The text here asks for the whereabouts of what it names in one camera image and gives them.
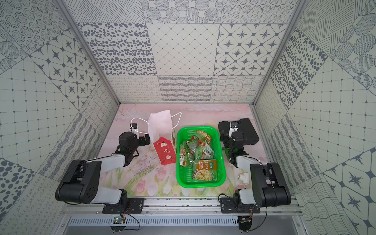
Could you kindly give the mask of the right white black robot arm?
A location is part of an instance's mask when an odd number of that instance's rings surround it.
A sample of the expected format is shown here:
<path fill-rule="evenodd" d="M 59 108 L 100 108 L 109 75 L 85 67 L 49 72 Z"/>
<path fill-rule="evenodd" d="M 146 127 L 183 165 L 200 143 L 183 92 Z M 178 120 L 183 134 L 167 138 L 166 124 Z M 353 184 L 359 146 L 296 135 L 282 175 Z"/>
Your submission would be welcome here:
<path fill-rule="evenodd" d="M 244 151 L 244 134 L 220 132 L 224 151 L 231 164 L 241 170 L 239 181 L 248 189 L 235 191 L 234 206 L 277 207 L 289 205 L 291 194 L 278 163 L 266 163 L 251 157 Z"/>

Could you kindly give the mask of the red green condiment packet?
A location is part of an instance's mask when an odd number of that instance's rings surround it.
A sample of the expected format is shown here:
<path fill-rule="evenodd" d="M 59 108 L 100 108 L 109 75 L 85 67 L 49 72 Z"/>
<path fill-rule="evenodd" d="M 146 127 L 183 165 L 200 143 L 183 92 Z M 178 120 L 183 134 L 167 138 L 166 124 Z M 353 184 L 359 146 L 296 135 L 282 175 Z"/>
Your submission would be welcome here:
<path fill-rule="evenodd" d="M 209 135 L 207 132 L 204 132 L 202 130 L 196 130 L 196 137 L 201 141 L 201 142 L 206 142 L 207 144 L 211 144 L 212 137 Z"/>

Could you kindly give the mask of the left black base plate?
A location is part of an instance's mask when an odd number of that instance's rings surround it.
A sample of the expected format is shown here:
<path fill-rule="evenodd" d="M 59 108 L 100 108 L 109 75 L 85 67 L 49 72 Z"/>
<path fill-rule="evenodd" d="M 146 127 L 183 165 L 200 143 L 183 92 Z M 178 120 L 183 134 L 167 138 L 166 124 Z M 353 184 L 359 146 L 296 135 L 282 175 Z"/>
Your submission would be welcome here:
<path fill-rule="evenodd" d="M 144 207 L 144 198 L 121 199 L 117 204 L 104 204 L 103 214 L 135 213 L 141 214 Z"/>

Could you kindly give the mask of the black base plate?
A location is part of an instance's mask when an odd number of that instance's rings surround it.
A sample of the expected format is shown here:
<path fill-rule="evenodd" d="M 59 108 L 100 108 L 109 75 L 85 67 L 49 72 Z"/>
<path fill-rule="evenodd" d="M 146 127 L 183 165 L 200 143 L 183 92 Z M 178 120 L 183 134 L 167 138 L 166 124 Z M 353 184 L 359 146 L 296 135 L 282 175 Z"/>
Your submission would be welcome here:
<path fill-rule="evenodd" d="M 218 199 L 222 213 L 260 213 L 260 208 L 253 204 L 237 204 L 235 205 L 232 197 L 220 197 Z"/>
<path fill-rule="evenodd" d="M 121 199 L 117 204 L 104 204 L 103 214 L 135 213 L 141 214 L 144 207 L 144 198 Z"/>

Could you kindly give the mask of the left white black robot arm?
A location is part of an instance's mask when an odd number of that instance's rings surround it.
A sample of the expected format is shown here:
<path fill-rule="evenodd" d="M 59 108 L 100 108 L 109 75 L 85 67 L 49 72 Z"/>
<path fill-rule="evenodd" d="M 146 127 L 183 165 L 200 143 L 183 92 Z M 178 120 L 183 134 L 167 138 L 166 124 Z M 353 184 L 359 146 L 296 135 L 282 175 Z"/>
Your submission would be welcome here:
<path fill-rule="evenodd" d="M 138 148 L 150 144 L 148 134 L 138 137 L 133 132 L 124 132 L 118 138 L 115 153 L 92 160 L 74 160 L 69 165 L 57 190 L 57 201 L 70 205 L 106 204 L 127 208 L 125 190 L 101 187 L 100 176 L 114 169 L 128 166 L 139 156 Z"/>

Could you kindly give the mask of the white crumpled tissue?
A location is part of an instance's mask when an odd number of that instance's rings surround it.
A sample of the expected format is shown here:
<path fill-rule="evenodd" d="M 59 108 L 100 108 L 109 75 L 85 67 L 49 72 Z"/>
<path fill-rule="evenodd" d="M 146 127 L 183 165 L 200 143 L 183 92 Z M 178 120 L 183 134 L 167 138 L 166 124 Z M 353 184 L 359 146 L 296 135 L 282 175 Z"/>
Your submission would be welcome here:
<path fill-rule="evenodd" d="M 250 184 L 250 174 L 248 172 L 239 174 L 238 179 L 245 186 Z"/>

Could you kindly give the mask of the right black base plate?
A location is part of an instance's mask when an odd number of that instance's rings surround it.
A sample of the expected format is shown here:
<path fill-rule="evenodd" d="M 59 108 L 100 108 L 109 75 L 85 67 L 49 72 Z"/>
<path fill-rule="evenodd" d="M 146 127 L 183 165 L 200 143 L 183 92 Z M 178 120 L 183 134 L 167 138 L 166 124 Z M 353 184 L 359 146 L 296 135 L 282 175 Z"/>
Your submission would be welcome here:
<path fill-rule="evenodd" d="M 222 213 L 260 213 L 260 208 L 253 204 L 237 204 L 235 205 L 232 197 L 220 197 L 218 199 Z"/>

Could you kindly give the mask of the black plastic tool case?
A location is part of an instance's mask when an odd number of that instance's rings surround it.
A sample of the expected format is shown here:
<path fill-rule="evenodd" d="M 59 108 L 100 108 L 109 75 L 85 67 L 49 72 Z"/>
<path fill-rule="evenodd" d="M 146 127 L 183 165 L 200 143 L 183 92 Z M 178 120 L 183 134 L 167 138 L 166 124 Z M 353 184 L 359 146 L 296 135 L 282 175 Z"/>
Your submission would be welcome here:
<path fill-rule="evenodd" d="M 238 131 L 230 129 L 231 121 L 221 121 L 218 124 L 220 141 L 226 148 L 240 148 L 247 145 L 255 145 L 259 141 L 259 136 L 248 118 L 237 120 Z"/>

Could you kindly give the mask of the green red sauce packet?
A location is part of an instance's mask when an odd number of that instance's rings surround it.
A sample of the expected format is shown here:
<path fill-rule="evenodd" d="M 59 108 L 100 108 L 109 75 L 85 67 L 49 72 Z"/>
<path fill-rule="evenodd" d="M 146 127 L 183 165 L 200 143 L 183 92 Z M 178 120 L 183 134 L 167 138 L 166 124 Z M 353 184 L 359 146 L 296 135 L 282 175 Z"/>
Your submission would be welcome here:
<path fill-rule="evenodd" d="M 190 164 L 189 151 L 186 142 L 182 142 L 179 148 L 179 165 L 187 167 Z"/>

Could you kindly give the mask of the aluminium mounting rail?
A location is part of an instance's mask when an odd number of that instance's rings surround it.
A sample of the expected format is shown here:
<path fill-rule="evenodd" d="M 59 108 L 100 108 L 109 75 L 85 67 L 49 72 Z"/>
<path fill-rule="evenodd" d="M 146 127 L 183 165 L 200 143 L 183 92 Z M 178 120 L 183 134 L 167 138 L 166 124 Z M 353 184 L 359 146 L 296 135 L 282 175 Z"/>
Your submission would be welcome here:
<path fill-rule="evenodd" d="M 65 205 L 60 216 L 104 216 L 102 204 Z M 183 197 L 151 197 L 147 196 L 143 203 L 142 216 L 183 216 L 183 215 L 223 215 L 216 196 L 183 196 Z M 293 197 L 287 206 L 260 208 L 254 216 L 302 216 L 297 200 Z"/>

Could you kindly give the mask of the white red paper gift bag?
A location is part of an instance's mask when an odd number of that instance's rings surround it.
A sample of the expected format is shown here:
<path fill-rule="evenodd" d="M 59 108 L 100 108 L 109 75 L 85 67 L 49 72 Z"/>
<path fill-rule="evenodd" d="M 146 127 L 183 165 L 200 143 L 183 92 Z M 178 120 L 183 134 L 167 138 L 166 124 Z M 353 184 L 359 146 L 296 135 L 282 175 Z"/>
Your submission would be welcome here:
<path fill-rule="evenodd" d="M 180 121 L 182 112 L 172 115 L 170 110 L 164 110 L 158 113 L 150 114 L 148 120 L 138 118 L 147 123 L 147 132 L 150 143 L 162 165 L 175 164 L 178 160 L 176 154 L 176 135 L 175 128 L 178 124 L 173 124 L 173 119 L 178 118 Z"/>

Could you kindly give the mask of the large green soup packet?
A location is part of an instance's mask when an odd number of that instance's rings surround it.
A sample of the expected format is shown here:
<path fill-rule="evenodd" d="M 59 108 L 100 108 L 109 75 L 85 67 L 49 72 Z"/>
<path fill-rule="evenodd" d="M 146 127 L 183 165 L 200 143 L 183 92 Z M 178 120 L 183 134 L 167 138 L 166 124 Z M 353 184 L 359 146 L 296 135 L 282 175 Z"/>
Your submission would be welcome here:
<path fill-rule="evenodd" d="M 217 161 L 200 160 L 193 163 L 193 179 L 212 182 L 218 178 Z"/>

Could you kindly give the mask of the green plastic basket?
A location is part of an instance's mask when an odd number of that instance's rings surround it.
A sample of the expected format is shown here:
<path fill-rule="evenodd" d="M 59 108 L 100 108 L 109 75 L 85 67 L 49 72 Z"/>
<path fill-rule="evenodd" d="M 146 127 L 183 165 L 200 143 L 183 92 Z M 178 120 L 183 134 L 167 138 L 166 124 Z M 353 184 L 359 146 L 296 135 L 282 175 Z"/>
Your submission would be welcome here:
<path fill-rule="evenodd" d="M 219 187 L 226 179 L 218 131 L 210 126 L 184 127 L 177 133 L 176 179 L 184 188 Z"/>

